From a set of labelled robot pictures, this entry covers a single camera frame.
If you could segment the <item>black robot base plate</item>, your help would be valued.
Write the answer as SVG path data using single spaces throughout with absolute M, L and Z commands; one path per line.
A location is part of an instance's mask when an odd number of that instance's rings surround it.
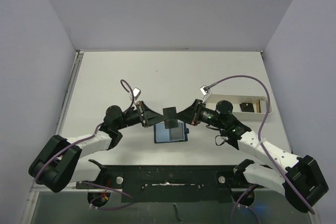
M 248 188 L 233 165 L 106 166 L 95 184 L 120 189 L 122 202 L 231 201 L 231 192 Z

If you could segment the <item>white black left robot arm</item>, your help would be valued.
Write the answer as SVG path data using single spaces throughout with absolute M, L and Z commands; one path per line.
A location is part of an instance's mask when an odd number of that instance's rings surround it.
M 78 161 L 90 154 L 115 148 L 123 137 L 122 129 L 136 124 L 151 127 L 164 120 L 164 115 L 149 109 L 143 101 L 136 102 L 127 112 L 112 105 L 91 135 L 73 138 L 52 136 L 30 165 L 28 174 L 36 183 L 58 193 L 73 181 Z

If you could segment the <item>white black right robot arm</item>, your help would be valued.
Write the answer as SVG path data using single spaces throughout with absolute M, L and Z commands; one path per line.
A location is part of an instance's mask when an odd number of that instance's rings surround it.
M 193 126 L 205 123 L 219 129 L 229 145 L 255 157 L 284 179 L 279 189 L 294 208 L 313 214 L 312 207 L 329 190 L 317 161 L 309 155 L 300 157 L 261 140 L 260 133 L 239 121 L 232 110 L 232 104 L 225 100 L 219 101 L 215 110 L 195 100 L 177 113 L 176 118 Z

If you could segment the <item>blue leather card holder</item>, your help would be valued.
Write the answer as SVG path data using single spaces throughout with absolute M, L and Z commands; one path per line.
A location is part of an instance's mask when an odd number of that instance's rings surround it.
M 179 122 L 178 124 L 178 127 L 172 129 L 166 129 L 164 123 L 156 124 L 154 126 L 155 144 L 187 142 L 189 128 L 185 123 Z

